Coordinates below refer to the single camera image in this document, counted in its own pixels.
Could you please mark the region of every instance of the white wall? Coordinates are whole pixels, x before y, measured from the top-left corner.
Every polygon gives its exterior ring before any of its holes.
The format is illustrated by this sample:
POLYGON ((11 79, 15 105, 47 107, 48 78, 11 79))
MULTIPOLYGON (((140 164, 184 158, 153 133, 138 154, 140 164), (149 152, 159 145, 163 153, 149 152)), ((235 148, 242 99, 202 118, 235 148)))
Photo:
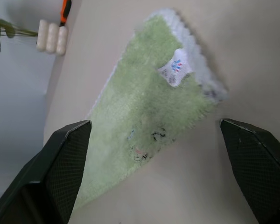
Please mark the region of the white wall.
MULTIPOLYGON (((0 0, 0 18, 31 30, 40 19, 59 22, 62 0, 0 0)), ((0 195, 42 148, 45 93, 55 56, 39 53, 36 38, 1 39, 0 195)))

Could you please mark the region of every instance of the fabric label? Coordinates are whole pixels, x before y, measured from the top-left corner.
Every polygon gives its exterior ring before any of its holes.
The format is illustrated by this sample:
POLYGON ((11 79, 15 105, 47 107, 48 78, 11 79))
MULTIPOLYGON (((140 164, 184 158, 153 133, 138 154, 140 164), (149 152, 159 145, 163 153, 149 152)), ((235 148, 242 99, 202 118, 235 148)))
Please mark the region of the fabric label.
POLYGON ((176 87, 193 70, 188 63, 186 51, 179 48, 174 52, 172 59, 165 66, 158 69, 158 72, 166 79, 169 85, 176 87))

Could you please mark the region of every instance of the green plant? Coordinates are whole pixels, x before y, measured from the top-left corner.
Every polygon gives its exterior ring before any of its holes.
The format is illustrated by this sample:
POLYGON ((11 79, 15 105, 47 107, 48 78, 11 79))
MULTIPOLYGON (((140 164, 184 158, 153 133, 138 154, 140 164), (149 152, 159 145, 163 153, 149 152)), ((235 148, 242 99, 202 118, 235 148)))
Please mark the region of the green plant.
POLYGON ((37 36, 37 32, 30 31, 28 29, 20 28, 10 22, 0 19, 0 37, 7 36, 8 38, 14 38, 15 36, 37 36))

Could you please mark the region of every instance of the stain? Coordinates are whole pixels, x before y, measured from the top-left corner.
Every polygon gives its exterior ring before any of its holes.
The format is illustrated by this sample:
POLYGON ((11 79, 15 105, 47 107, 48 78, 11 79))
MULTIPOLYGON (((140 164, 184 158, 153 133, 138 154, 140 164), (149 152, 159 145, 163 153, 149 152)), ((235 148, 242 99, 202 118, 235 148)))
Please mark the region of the stain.
POLYGON ((211 95, 212 95, 212 97, 216 97, 217 96, 217 94, 216 94, 216 92, 214 90, 211 91, 211 95))
POLYGON ((141 152, 137 148, 135 152, 137 153, 137 155, 134 158, 136 162, 144 161, 148 158, 148 153, 143 154, 143 152, 141 152))
POLYGON ((132 130, 131 130, 131 133, 130 133, 130 136, 127 137, 127 139, 130 140, 130 139, 134 136, 134 133, 135 133, 135 130, 132 129, 132 130))
POLYGON ((161 137, 161 138, 166 137, 165 133, 160 133, 160 132, 154 132, 151 135, 152 135, 152 137, 154 138, 155 141, 157 141, 157 137, 161 137))

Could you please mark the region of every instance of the floor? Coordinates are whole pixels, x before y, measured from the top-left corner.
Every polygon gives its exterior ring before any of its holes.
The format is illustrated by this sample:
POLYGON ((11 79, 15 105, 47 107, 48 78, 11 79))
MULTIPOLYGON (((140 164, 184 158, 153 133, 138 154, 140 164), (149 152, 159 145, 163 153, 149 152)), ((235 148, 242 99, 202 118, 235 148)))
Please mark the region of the floor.
POLYGON ((175 8, 194 31, 229 99, 135 174, 74 211, 70 223, 256 224, 218 121, 248 122, 280 141, 280 0, 75 0, 73 7, 67 54, 56 60, 49 85, 44 142, 85 117, 133 29, 161 7, 175 8))

